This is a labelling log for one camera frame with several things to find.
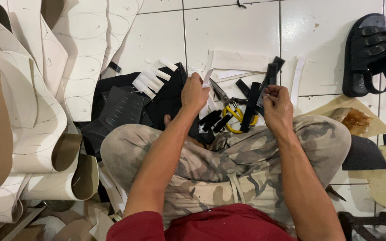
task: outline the velcro strap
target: velcro strap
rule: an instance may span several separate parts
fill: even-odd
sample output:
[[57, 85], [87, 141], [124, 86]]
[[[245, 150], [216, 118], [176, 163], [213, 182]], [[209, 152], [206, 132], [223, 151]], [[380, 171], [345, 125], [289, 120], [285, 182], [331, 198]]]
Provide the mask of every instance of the velcro strap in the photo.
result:
[[367, 53], [369, 54], [369, 56], [375, 56], [375, 55], [378, 55], [384, 51], [385, 51], [384, 47], [377, 45], [377, 46], [373, 46], [370, 49], [368, 49]]
[[385, 33], [386, 27], [364, 27], [361, 29], [362, 36], [370, 36], [376, 33]]
[[384, 36], [371, 36], [365, 39], [366, 45], [374, 45], [380, 42], [386, 41], [386, 35]]

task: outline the man's right hand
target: man's right hand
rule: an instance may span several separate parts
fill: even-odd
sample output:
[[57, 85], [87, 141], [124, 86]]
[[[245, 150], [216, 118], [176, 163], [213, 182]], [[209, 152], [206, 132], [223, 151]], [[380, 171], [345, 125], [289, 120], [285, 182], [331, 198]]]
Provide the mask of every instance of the man's right hand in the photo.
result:
[[262, 97], [265, 123], [275, 138], [278, 140], [293, 132], [293, 104], [288, 89], [284, 86], [269, 85]]

